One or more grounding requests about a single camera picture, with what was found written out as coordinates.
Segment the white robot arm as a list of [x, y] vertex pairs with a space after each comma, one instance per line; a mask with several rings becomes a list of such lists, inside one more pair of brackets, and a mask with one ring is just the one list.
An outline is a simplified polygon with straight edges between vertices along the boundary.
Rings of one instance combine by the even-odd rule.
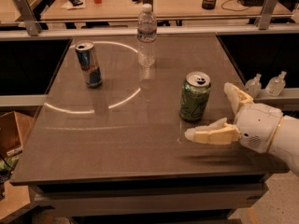
[[224, 84], [224, 93], [235, 114], [233, 124], [227, 118], [185, 132], [185, 137], [208, 145], [230, 145], [238, 141], [258, 153], [270, 153], [299, 175], [299, 119], [284, 115], [270, 105], [257, 104], [232, 83]]

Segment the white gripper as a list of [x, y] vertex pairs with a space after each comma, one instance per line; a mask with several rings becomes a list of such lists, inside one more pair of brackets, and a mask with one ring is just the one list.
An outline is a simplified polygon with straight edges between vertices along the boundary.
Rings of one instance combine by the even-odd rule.
[[224, 93], [231, 103], [235, 125], [227, 118], [209, 125], [190, 128], [185, 137], [194, 143], [230, 145], [239, 139], [243, 147], [265, 153], [283, 117], [280, 109], [265, 104], [254, 104], [253, 98], [232, 83], [224, 84]]

